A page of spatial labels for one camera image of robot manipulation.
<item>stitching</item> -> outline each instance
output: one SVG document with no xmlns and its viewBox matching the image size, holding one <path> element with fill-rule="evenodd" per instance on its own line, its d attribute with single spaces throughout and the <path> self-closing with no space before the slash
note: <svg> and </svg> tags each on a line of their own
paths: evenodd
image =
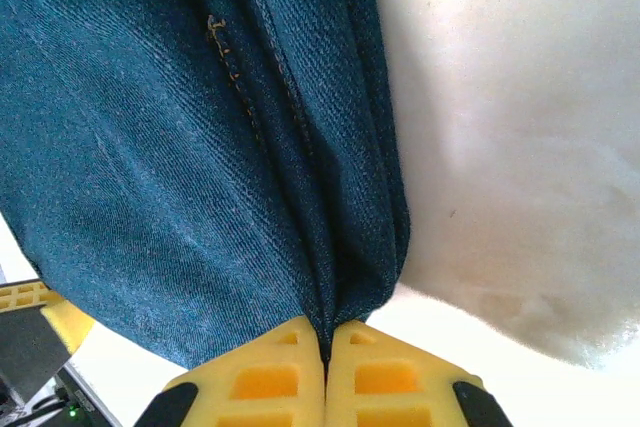
<svg viewBox="0 0 640 427">
<path fill-rule="evenodd" d="M 242 101 L 247 112 L 247 116 L 251 121 L 251 127 L 253 128 L 256 141 L 264 147 L 264 142 L 260 137 L 260 130 L 256 121 L 255 107 L 249 101 L 249 96 L 246 95 L 244 86 L 241 85 L 243 82 L 241 80 L 240 72 L 238 72 L 238 69 L 235 67 L 236 62 L 234 61 L 234 57 L 231 55 L 233 51 L 224 38 L 224 31 L 226 27 L 227 22 L 224 19 L 218 20 L 213 15 L 209 15 L 209 18 L 207 19 L 207 40 L 216 44 L 220 59 L 227 68 L 231 85 L 238 93 L 238 97 Z"/>
</svg>

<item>denim fabric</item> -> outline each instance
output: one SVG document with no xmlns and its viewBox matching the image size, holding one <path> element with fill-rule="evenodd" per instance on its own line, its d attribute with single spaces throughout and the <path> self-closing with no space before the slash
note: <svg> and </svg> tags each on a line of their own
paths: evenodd
<svg viewBox="0 0 640 427">
<path fill-rule="evenodd" d="M 51 288 L 192 367 L 390 296 L 375 0 L 0 0 L 0 209 Z"/>
</svg>

